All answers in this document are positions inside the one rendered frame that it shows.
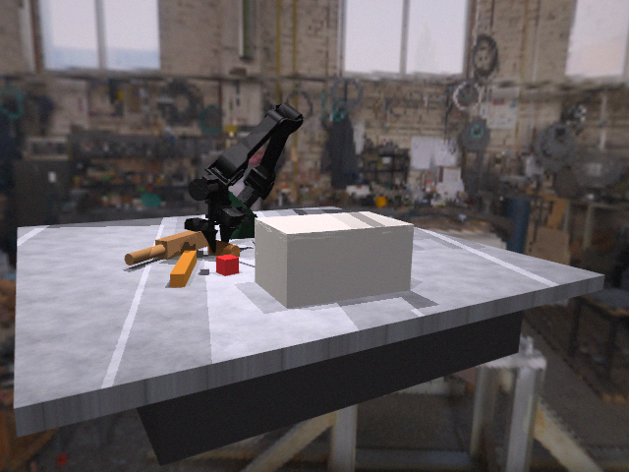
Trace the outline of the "brown cylinder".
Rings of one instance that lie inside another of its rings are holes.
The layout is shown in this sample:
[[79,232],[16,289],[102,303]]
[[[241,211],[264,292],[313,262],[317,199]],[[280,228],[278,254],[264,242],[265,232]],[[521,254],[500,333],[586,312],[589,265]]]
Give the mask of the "brown cylinder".
[[219,256],[232,255],[239,258],[239,263],[247,266],[255,267],[255,262],[240,258],[240,248],[237,245],[216,240],[216,253],[212,253],[207,243],[207,253]]

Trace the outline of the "orange block with cylindrical handle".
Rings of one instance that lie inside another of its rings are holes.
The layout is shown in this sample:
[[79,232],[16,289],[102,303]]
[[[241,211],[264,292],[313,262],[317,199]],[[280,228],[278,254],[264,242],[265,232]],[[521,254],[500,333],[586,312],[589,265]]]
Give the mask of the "orange block with cylindrical handle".
[[202,232],[185,231],[164,238],[156,239],[155,246],[125,255],[128,266],[153,258],[169,260],[181,256],[184,251],[194,251],[207,246]]

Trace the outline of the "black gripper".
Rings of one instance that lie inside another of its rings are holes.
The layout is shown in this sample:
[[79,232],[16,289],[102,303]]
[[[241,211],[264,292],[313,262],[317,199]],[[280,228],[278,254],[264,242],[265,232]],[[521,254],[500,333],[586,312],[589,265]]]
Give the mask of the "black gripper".
[[[218,202],[222,202],[223,205],[226,205],[226,201],[229,201],[229,197],[226,198],[212,198],[205,200],[207,204],[208,214],[205,215],[205,218],[188,218],[184,223],[184,227],[187,230],[191,230],[194,232],[202,232],[204,235],[212,253],[216,253],[216,234],[218,230],[215,229],[215,225],[219,225],[220,230],[220,238],[221,241],[229,243],[230,237],[232,233],[239,228],[239,226],[227,226],[222,220],[213,219],[213,211]],[[222,224],[222,225],[220,225]],[[251,218],[248,214],[246,214],[246,218],[241,220],[242,225],[251,224]]]

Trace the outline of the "orange bar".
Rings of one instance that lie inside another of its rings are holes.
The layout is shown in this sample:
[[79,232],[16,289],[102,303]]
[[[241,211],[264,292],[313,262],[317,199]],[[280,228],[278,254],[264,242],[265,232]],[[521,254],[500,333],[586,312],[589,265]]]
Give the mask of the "orange bar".
[[197,263],[197,251],[184,251],[170,273],[170,287],[185,287]]

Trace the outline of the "red block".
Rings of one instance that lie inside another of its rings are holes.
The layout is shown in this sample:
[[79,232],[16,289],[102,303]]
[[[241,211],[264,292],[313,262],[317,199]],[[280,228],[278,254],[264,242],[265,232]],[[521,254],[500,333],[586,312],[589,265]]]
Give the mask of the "red block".
[[239,273],[239,258],[232,255],[216,257],[216,272],[224,276]]

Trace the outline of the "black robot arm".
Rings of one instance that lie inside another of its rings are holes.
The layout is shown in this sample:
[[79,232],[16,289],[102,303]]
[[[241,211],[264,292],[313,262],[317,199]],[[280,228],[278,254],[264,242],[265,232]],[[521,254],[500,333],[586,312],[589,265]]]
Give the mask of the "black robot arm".
[[[274,104],[264,119],[237,146],[227,148],[205,168],[207,175],[190,183],[191,197],[196,201],[229,197],[228,187],[244,176],[249,159],[271,137],[260,164],[249,172],[244,180],[246,187],[237,196],[248,208],[259,197],[265,200],[274,185],[274,167],[281,151],[289,135],[301,127],[303,118],[303,114],[287,102]],[[214,169],[215,166],[219,172]],[[226,201],[226,205],[218,202],[212,218],[219,218],[227,226],[240,225],[241,220],[246,218],[246,208],[236,208],[230,204],[230,201]]]

